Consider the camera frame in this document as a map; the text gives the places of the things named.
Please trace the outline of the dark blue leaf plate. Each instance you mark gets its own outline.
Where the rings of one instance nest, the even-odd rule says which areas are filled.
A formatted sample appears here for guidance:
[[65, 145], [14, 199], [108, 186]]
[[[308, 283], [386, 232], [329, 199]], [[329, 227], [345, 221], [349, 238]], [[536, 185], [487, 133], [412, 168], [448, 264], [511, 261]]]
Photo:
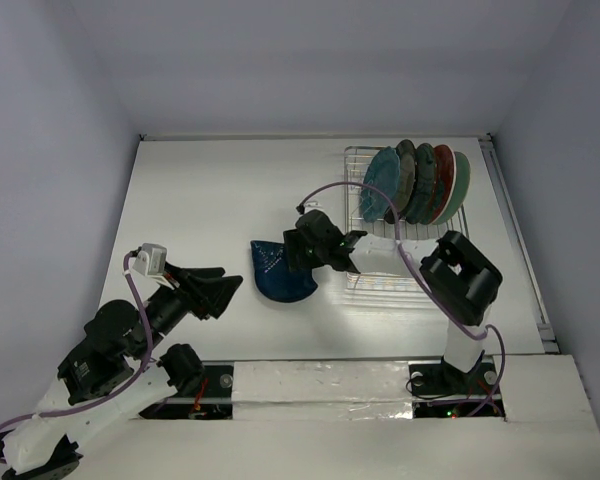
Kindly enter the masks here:
[[283, 243], [252, 240], [250, 250], [256, 288], [267, 299], [295, 303], [318, 289], [310, 270], [290, 269]]

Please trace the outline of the teal scalloped plate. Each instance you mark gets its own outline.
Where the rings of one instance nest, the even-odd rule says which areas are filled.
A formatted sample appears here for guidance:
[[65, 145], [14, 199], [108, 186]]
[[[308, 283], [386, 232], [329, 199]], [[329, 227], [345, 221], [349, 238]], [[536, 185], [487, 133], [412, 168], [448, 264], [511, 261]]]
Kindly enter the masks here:
[[380, 220], [396, 194], [400, 158], [393, 147], [379, 150], [368, 165], [360, 190], [359, 214], [364, 222]]

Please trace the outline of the dark teal glazed plate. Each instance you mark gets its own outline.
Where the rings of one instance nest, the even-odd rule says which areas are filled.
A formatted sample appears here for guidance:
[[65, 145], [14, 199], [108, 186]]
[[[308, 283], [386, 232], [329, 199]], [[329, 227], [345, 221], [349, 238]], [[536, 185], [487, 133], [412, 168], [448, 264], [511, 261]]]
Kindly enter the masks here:
[[424, 217], [433, 195], [436, 181], [436, 159], [433, 146], [422, 143], [416, 149], [416, 182], [406, 207], [404, 218], [409, 224], [417, 224]]

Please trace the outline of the brown striped rim plate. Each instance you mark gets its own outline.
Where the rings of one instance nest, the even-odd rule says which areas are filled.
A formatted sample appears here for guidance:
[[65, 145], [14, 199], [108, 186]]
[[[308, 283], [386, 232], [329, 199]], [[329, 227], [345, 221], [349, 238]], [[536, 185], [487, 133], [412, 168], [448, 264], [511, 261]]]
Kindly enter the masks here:
[[398, 212], [398, 216], [394, 216], [391, 208], [388, 207], [383, 219], [389, 224], [395, 224], [403, 215], [403, 211], [408, 206], [416, 181], [416, 148], [413, 142], [409, 139], [402, 140], [396, 146], [396, 153], [400, 159], [400, 175], [398, 189], [392, 198], [392, 202]]

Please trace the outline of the red plate teal flower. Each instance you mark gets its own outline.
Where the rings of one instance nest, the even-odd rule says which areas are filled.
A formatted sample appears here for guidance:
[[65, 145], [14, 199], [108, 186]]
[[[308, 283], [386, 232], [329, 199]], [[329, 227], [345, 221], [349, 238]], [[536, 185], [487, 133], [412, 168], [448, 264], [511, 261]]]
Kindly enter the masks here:
[[438, 145], [434, 148], [436, 159], [436, 181], [435, 188], [428, 206], [424, 224], [432, 224], [438, 219], [444, 210], [451, 195], [455, 179], [454, 154], [448, 145]]

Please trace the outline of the mint green flower plate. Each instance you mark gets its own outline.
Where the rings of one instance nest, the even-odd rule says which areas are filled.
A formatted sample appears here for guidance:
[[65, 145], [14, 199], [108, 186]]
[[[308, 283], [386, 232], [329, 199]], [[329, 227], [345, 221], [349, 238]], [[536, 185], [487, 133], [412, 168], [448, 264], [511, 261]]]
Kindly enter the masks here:
[[466, 155], [454, 151], [456, 175], [453, 191], [442, 213], [434, 220], [434, 225], [441, 225], [449, 221], [463, 205], [471, 182], [471, 165]]

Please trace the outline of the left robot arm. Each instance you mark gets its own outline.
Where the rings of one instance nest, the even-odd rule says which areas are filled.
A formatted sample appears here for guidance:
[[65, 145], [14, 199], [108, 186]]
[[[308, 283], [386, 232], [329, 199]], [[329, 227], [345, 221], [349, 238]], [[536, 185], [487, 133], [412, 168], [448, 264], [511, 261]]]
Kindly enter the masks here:
[[6, 479], [63, 479], [100, 432], [174, 395], [199, 395], [205, 367], [188, 344], [153, 350], [186, 316], [219, 318], [243, 282], [221, 267], [167, 265], [158, 288], [138, 305], [105, 303], [67, 354], [36, 410], [0, 431]]

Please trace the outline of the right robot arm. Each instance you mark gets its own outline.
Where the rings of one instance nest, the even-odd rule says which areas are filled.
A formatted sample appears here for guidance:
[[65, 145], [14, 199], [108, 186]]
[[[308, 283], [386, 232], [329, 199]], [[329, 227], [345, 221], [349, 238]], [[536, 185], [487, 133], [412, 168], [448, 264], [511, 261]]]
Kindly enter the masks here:
[[465, 235], [449, 230], [437, 240], [413, 241], [362, 230], [343, 233], [325, 213], [311, 210], [283, 240], [292, 271], [329, 266], [414, 279], [449, 323], [441, 360], [411, 372], [411, 391], [436, 400], [473, 392], [485, 354], [484, 319], [503, 276]]

